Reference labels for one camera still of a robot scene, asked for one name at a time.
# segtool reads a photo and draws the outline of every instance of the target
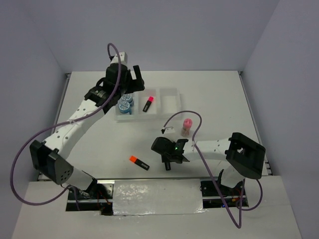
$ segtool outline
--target pink bottle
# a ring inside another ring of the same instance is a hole
[[[189,136],[189,130],[192,124],[193,124],[193,121],[191,121],[191,119],[184,120],[183,128],[181,129],[181,136],[184,136],[184,137]]]

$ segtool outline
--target gray wall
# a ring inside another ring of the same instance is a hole
[[[0,7],[0,235],[11,238],[21,208],[9,187],[9,171],[22,144],[53,123],[64,76],[32,20],[15,0]],[[26,150],[18,161],[15,184],[23,196],[34,178]]]
[[[271,168],[304,239],[319,234],[318,12],[318,0],[281,0],[244,70]]]
[[[106,44],[143,70],[242,70],[279,0],[24,0],[64,71],[105,70]]]

